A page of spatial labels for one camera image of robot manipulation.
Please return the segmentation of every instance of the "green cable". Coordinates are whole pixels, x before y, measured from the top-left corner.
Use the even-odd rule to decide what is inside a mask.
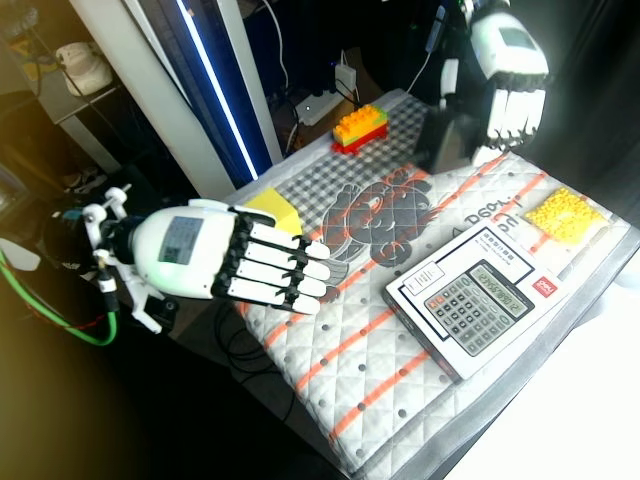
[[[78,330],[77,328],[73,328],[73,326],[65,322],[59,315],[52,312],[48,308],[44,307],[42,304],[40,304],[40,302],[38,302],[35,298],[33,298],[29,294],[29,292],[27,292],[25,288],[20,284],[18,279],[13,275],[13,272],[11,272],[9,268],[7,268],[7,262],[5,260],[2,249],[0,249],[0,270],[2,270],[2,274],[7,279],[7,282],[9,282],[9,285],[11,285],[11,287],[16,291],[16,293],[26,303],[28,303],[31,307],[33,307],[35,310],[37,310],[39,313],[47,317],[52,322],[67,329],[69,333],[75,335],[79,339],[84,340],[85,342],[90,343],[91,345],[95,345],[97,347],[104,347],[106,345],[109,345],[111,342],[113,342],[114,338],[116,338],[116,333],[118,332],[118,323],[116,321],[115,312],[107,313],[107,319],[109,321],[109,335],[104,340],[98,340],[92,337],[91,335],[87,335],[83,331]]]

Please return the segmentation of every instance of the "red logo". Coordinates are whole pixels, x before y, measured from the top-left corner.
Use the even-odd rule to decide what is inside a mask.
[[[540,292],[544,298],[549,298],[558,289],[553,283],[551,283],[547,277],[542,277],[536,283],[533,284],[533,288]]]

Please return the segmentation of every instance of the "robotic hand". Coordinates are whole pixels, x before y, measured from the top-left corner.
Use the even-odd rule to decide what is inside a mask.
[[[466,33],[457,40],[455,34],[445,38],[445,56],[451,58],[441,72],[440,117],[425,126],[431,137],[438,137],[422,146],[430,150],[426,168],[432,173],[438,170],[433,168],[436,152],[447,150],[443,145],[454,122],[462,137],[457,143],[466,144],[465,156],[479,166],[533,139],[544,109],[547,61],[522,23],[509,13],[509,0],[459,0],[458,4],[460,11],[450,12],[449,23],[462,24],[459,31]],[[444,22],[442,11],[434,30]]]
[[[145,305],[165,294],[227,297],[303,314],[320,309],[330,276],[318,262],[329,258],[324,245],[274,229],[265,212],[213,200],[128,217],[127,189],[111,188],[105,204],[89,205],[83,215],[99,267],[116,267],[133,298],[134,318],[153,332],[162,327]],[[115,221],[107,219],[108,207]],[[103,292],[115,289],[112,279],[100,284]]]

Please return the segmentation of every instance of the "bag of yellow beads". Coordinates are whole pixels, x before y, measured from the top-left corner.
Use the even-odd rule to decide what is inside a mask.
[[[557,190],[526,217],[553,239],[573,245],[581,243],[593,225],[605,222],[600,213],[566,188]]]

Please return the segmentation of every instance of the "calculator box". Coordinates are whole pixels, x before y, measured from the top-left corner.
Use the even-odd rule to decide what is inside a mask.
[[[566,295],[491,221],[390,283],[384,297],[454,380],[480,370]]]

